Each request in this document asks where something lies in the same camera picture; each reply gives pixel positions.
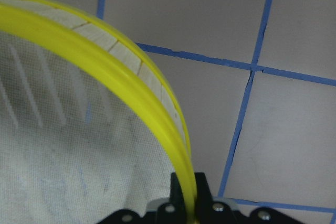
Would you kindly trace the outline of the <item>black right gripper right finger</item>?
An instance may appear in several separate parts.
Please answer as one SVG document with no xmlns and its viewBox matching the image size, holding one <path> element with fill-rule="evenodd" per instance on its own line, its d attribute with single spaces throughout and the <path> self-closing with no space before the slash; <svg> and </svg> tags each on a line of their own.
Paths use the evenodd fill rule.
<svg viewBox="0 0 336 224">
<path fill-rule="evenodd" d="M 213 196 L 211 194 L 211 190 L 209 188 L 206 175 L 202 172 L 195 173 L 196 179 L 196 189 L 197 189 L 197 197 L 196 197 L 196 208 L 208 208 L 213 202 Z"/>
</svg>

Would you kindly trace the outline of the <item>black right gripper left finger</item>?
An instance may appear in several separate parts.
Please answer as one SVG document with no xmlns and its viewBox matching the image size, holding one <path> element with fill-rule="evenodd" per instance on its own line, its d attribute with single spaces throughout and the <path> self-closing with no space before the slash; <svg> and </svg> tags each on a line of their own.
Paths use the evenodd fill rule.
<svg viewBox="0 0 336 224">
<path fill-rule="evenodd" d="M 170 203 L 177 208 L 185 208 L 181 185 L 175 172 L 170 175 Z"/>
</svg>

